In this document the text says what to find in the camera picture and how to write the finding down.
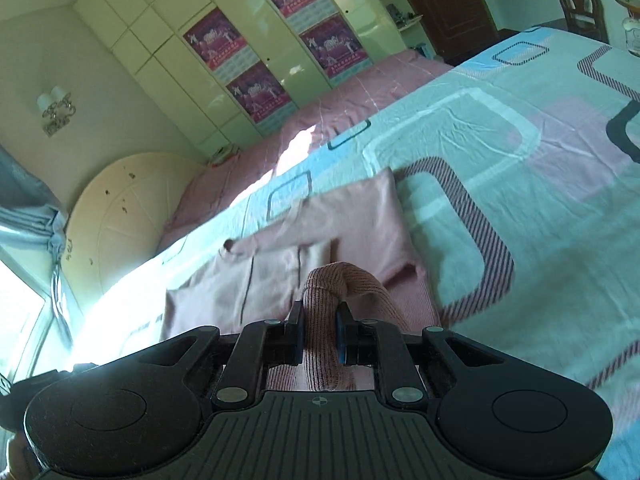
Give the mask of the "cream corner shelf unit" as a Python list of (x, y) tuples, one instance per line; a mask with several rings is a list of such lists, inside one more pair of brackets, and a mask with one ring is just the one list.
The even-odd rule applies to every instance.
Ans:
[(423, 15), (409, 0), (380, 0), (396, 25), (407, 48), (426, 58), (436, 58), (436, 52), (423, 26)]

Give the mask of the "light blue patterned bedsheet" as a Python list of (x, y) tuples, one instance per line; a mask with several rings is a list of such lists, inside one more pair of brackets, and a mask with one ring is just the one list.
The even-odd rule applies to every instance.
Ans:
[[(276, 390), (216, 405), (218, 327), (160, 336), (226, 240), (390, 169), (439, 316), (421, 404)], [(96, 366), (25, 417), (46, 479), (634, 479), (639, 62), (532, 28), (340, 134), (132, 271)]]

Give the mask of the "lower left pink poster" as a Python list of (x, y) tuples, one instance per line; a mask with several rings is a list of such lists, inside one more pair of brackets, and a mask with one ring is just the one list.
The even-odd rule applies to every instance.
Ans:
[(288, 92), (262, 61), (230, 81), (227, 89), (254, 124), (263, 122), (292, 103)]

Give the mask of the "wall lamp with white shades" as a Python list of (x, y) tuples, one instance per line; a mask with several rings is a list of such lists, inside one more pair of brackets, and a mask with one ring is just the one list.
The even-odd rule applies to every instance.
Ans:
[(54, 136), (67, 126), (77, 110), (70, 92), (60, 86), (54, 86), (49, 92), (41, 93), (37, 99), (37, 106), (41, 115), (41, 125), (47, 136)]

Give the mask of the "pink plaid quilt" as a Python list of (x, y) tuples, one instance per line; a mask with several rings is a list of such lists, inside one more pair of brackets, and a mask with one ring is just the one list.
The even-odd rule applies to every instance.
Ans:
[(279, 132), (194, 177), (156, 250), (162, 252), (223, 212), (254, 183), (283, 174), (340, 134), (451, 69), (449, 64), (405, 50), (323, 93), (288, 118)]

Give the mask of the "cream rounded headboard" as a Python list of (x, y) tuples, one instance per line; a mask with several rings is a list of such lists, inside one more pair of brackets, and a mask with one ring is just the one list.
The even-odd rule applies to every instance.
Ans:
[(171, 153), (131, 155), (80, 194), (66, 226), (62, 271), (81, 309), (150, 260), (188, 184), (204, 170)]

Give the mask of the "upper left pink poster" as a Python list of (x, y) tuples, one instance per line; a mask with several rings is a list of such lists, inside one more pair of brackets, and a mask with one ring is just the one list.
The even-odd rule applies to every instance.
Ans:
[(201, 18), (183, 39), (223, 84), (259, 62), (246, 39), (219, 9)]

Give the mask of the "cream glossy wardrobe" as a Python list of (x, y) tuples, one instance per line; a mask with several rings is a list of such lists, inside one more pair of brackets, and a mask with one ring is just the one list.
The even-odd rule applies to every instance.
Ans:
[(76, 0), (200, 153), (247, 148), (406, 42), (381, 0)]

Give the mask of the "dark brown wooden door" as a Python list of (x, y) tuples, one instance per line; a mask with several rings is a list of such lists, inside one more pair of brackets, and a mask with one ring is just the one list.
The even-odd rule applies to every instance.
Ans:
[(462, 62), (498, 44), (485, 0), (409, 0), (422, 15), (428, 39), (447, 62)]

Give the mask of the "lower right pink poster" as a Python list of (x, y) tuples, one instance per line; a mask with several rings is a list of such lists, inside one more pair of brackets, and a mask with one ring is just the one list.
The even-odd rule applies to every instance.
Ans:
[(332, 86), (372, 65), (367, 51), (349, 24), (336, 14), (300, 35)]

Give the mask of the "pink knit sweater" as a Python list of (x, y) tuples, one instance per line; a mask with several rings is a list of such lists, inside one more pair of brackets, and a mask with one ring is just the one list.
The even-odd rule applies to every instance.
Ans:
[(299, 366), (270, 370), (276, 390), (367, 390), (370, 370), (338, 362), (335, 309), (420, 333), (439, 316), (425, 266), (405, 225), (393, 171), (295, 203), (269, 226), (226, 240), (217, 255), (166, 294), (160, 336), (213, 325), (224, 335), (250, 323), (283, 321), (295, 301), (305, 315)]

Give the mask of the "grey window curtain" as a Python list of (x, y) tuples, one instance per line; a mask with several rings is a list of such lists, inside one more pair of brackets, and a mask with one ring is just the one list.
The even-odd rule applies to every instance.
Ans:
[(62, 363), (82, 321), (62, 271), (67, 214), (50, 188), (1, 151), (1, 374), (26, 378), (47, 340)]

